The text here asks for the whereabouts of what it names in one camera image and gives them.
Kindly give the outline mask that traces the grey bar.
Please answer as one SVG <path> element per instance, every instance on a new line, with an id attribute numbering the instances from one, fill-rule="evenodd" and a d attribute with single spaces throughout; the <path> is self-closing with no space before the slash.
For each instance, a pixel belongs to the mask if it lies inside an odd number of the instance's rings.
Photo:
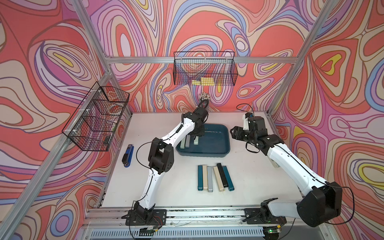
<path id="1" fill-rule="evenodd" d="M 185 142 L 185 148 L 189 148 L 191 144 L 191 136 L 187 135 L 186 136 L 186 142 Z"/>
<path id="2" fill-rule="evenodd" d="M 213 175 L 212 175 L 212 167 L 207 167 L 207 179 L 208 179 L 208 192 L 213 192 Z"/>

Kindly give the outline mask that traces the teal plastic storage box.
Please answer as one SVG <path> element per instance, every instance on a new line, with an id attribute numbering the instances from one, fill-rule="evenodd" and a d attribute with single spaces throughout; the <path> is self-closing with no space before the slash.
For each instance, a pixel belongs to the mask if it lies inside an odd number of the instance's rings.
<path id="1" fill-rule="evenodd" d="M 179 154 L 188 157 L 223 158 L 230 150 L 229 130 L 220 124 L 205 124 L 205 134 L 199 137 L 197 145 L 192 138 L 188 148 L 187 142 L 184 149 L 181 148 L 181 143 L 177 145 Z"/>

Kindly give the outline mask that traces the pale green bar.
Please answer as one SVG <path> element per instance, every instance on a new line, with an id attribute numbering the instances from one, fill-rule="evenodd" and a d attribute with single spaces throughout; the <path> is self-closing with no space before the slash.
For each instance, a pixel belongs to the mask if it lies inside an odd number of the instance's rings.
<path id="1" fill-rule="evenodd" d="M 180 143 L 180 149 L 184 149 L 186 144 L 186 138 L 183 138 L 181 143 Z"/>

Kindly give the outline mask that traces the beige bar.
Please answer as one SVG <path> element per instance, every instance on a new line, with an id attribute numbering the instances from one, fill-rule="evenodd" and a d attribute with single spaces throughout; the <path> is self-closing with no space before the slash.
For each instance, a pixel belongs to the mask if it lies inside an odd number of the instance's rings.
<path id="1" fill-rule="evenodd" d="M 203 170 L 203 190 L 207 191 L 208 190 L 208 166 L 202 165 L 202 170 Z"/>

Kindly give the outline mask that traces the dark teal bar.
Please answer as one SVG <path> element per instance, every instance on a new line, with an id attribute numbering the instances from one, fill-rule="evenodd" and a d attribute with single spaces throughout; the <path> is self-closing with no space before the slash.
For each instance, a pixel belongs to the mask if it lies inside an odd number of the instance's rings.
<path id="1" fill-rule="evenodd" d="M 198 191 L 203 191 L 203 166 L 198 165 Z"/>

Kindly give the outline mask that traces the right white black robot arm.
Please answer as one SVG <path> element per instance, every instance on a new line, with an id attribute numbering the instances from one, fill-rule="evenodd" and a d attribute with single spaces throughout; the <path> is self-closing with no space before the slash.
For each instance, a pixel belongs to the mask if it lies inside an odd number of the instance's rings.
<path id="1" fill-rule="evenodd" d="M 328 182 L 305 165 L 275 134 L 268 134 L 265 120 L 254 110 L 246 111 L 243 126 L 230 130 L 234 140 L 253 146 L 254 154 L 263 153 L 275 162 L 294 181 L 301 191 L 299 200 L 270 198 L 261 203 L 258 217 L 270 223 L 280 217 L 301 219 L 310 227 L 317 227 L 337 218 L 342 210 L 343 188 L 336 182 Z"/>

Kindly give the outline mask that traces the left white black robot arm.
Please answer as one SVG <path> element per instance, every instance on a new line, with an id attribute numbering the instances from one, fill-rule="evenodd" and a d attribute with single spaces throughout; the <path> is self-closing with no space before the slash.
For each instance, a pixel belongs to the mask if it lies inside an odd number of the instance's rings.
<path id="1" fill-rule="evenodd" d="M 174 164 L 175 147 L 187 136 L 201 137 L 209 113 L 209 100 L 202 100 L 193 112 L 182 114 L 180 123 L 162 138 L 154 138 L 148 156 L 149 176 L 142 196 L 133 201 L 131 214 L 148 223 L 153 218 L 155 197 L 166 172 Z"/>

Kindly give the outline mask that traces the clear cup of pencils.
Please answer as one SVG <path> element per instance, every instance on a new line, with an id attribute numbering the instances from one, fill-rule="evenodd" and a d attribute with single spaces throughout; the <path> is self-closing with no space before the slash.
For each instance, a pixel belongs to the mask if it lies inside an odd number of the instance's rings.
<path id="1" fill-rule="evenodd" d="M 205 92 L 202 92 L 199 95 L 199 99 L 201 102 L 202 101 L 210 101 L 210 98 L 211 98 L 210 95 L 208 93 L 205 93 Z"/>

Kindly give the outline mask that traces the yellow sticky notes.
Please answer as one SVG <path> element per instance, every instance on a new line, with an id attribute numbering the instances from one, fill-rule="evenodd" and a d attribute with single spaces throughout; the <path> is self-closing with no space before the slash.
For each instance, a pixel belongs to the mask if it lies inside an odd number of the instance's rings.
<path id="1" fill-rule="evenodd" d="M 212 77 L 201 77 L 199 80 L 192 80 L 191 85 L 194 85 L 194 86 L 214 86 L 215 80 Z"/>

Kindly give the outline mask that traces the black bar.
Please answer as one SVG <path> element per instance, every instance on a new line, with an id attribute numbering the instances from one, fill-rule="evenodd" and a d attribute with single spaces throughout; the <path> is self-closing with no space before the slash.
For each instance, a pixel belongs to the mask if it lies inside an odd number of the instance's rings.
<path id="1" fill-rule="evenodd" d="M 219 174 L 220 174 L 220 178 L 222 180 L 223 186 L 224 186 L 224 188 L 227 188 L 229 185 L 228 185 L 228 181 L 227 181 L 227 178 L 226 178 L 226 175 L 224 172 L 224 168 L 223 168 L 221 163 L 217 163 L 217 167 L 219 170 Z"/>

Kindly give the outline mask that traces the teal bar right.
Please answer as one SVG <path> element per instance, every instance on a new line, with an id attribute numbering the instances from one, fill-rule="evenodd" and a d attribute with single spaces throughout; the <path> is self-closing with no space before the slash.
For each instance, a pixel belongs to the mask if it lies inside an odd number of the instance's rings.
<path id="1" fill-rule="evenodd" d="M 228 168 L 227 166 L 223 166 L 223 170 L 224 170 L 224 174 L 225 174 L 225 177 L 226 177 L 226 180 L 227 180 L 227 183 L 228 183 L 228 189 L 229 191 L 234 191 L 235 190 L 235 187 L 233 185 L 233 181 L 231 179 L 231 176 L 229 174 L 229 171 L 228 171 Z"/>

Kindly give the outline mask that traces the tan bar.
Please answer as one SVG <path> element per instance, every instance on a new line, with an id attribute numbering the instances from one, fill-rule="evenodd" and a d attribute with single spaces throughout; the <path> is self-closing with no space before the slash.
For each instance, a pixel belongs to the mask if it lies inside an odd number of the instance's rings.
<path id="1" fill-rule="evenodd" d="M 223 182 L 222 182 L 222 179 L 221 179 L 219 168 L 217 166 L 214 166 L 213 170 L 214 170 L 214 173 L 215 173 L 215 178 L 216 178 L 216 181 L 217 181 L 218 190 L 219 190 L 219 192 L 223 192 L 225 190 L 225 188 L 224 188 L 224 185 L 223 185 Z"/>

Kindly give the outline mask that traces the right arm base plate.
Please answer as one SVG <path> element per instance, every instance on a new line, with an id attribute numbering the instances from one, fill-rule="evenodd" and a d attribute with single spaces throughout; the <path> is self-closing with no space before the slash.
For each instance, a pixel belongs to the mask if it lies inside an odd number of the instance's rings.
<path id="1" fill-rule="evenodd" d="M 246 208 L 244 211 L 246 218 L 242 222 L 248 225 L 285 225 L 287 223 L 285 217 L 275 217 L 264 208 Z"/>

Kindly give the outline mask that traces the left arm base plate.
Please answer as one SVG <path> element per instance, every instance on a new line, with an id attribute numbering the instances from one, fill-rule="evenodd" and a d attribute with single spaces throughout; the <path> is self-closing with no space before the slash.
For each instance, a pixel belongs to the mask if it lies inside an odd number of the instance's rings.
<path id="1" fill-rule="evenodd" d="M 129 210 L 121 219 L 126 221 L 126 226 L 164 226 L 167 221 L 166 209 L 155 209 L 140 213 L 138 210 Z"/>

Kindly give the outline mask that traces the aluminium front rail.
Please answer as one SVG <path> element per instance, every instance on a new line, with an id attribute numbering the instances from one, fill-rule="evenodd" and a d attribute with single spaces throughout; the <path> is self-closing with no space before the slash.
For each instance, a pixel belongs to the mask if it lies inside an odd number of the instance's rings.
<path id="1" fill-rule="evenodd" d="M 160 207 L 150 225 L 129 222 L 128 208 L 89 210 L 79 240 L 333 240 L 329 228 L 289 217 L 267 223 L 255 206 Z"/>

